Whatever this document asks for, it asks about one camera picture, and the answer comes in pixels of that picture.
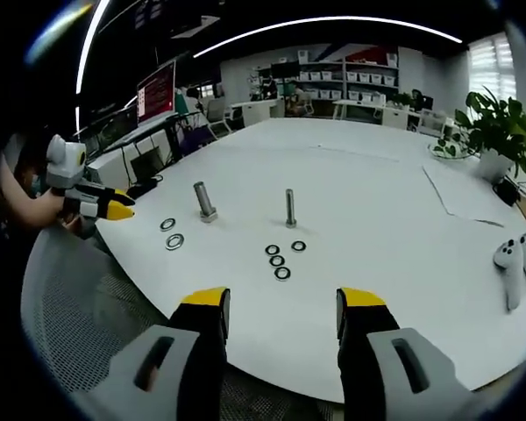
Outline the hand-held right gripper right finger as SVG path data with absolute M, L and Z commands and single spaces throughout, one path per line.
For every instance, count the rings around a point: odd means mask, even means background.
M 473 395 L 451 359 L 372 292 L 337 290 L 337 338 L 346 420 L 455 420 Z

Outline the person's left hand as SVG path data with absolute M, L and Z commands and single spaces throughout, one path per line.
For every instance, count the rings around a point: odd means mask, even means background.
M 82 219 L 79 214 L 61 216 L 64 206 L 64 197 L 56 196 L 51 190 L 34 200 L 37 209 L 35 224 L 38 227 L 46 227 L 53 222 L 60 221 L 69 231 L 75 232 L 82 227 Z

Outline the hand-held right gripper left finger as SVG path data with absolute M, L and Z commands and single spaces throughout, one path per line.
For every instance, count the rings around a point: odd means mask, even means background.
M 91 420 L 217 420 L 227 364 L 231 292 L 185 296 L 166 325 L 153 325 L 110 360 L 89 392 Z

